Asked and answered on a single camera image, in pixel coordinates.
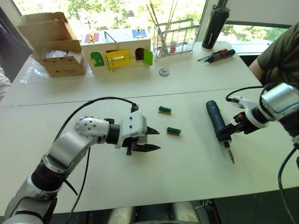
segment cordless screwdriver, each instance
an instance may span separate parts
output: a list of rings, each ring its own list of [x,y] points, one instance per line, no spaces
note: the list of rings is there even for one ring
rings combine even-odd
[[[234,49],[231,49],[231,50],[226,50],[225,49],[225,50],[217,51],[216,53],[213,53],[212,55],[210,55],[208,57],[204,57],[204,58],[207,58],[205,60],[205,62],[213,63],[213,62],[220,61],[222,59],[231,57],[234,54],[235,54],[235,50]]]
[[[221,116],[218,105],[216,104],[215,101],[210,100],[206,103],[206,109],[207,109],[207,112],[208,112],[208,114],[210,116],[210,119],[212,121],[215,134],[217,135],[218,132],[225,127],[225,123],[224,123],[224,120]],[[232,138],[230,136],[228,136],[226,139],[224,139],[224,140],[222,139],[221,141],[218,139],[218,141],[221,144],[223,144],[225,148],[228,149],[228,155],[229,155],[231,161],[234,164],[235,163],[234,157],[233,157],[233,154],[232,154],[232,152],[230,151],[230,148],[229,148],[230,147],[229,143],[232,141]]]

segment toy house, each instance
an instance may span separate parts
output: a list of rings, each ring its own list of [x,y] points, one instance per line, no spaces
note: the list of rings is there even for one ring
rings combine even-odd
[[[153,63],[145,29],[110,29],[86,34],[81,47],[92,71],[149,66]]]

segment white sleeve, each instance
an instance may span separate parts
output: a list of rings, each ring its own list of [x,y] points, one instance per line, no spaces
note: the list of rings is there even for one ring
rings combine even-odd
[[[0,67],[0,97],[5,95],[10,86],[9,79],[4,75],[3,69]]]

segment white table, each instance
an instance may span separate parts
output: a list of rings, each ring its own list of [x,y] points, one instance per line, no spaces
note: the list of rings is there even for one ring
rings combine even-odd
[[[21,78],[32,63],[29,59],[0,106],[78,102],[103,96],[132,98],[260,85],[237,54],[212,64],[197,62],[212,53],[200,47],[201,43],[196,43],[193,55],[184,53],[176,59],[162,58],[147,68],[118,69],[115,73],[99,72],[93,77],[52,78],[21,84]],[[227,42],[218,42],[214,50],[223,48],[231,49],[231,46]],[[170,75],[159,75],[161,68],[168,68]]]
[[[113,145],[92,147],[90,168],[76,211],[99,210],[122,206],[236,196],[278,189],[278,169],[292,149],[291,138],[279,123],[271,123],[250,135],[234,134],[232,164],[226,149],[215,135],[206,111],[206,102],[215,100],[228,124],[241,109],[225,102],[230,91],[206,91],[133,98],[147,117],[148,125],[160,135],[149,142],[161,146],[150,153],[126,156],[126,149]],[[259,90],[244,91],[239,96],[257,99]],[[0,108],[0,215],[50,147],[67,116],[82,102]],[[158,105],[172,108],[172,115],[157,112]],[[129,113],[130,105],[116,100],[101,101],[81,112],[82,115],[115,118],[118,123]],[[179,137],[166,134],[166,127],[182,129]],[[85,159],[70,175],[79,189]],[[299,186],[294,157],[283,173],[285,188]],[[58,194],[55,212],[69,212],[75,195],[66,187]]]

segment wire rack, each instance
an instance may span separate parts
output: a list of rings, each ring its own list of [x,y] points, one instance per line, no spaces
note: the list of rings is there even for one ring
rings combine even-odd
[[[158,24],[154,29],[155,60],[180,57],[183,52],[192,54],[198,32],[199,23],[196,19]]]

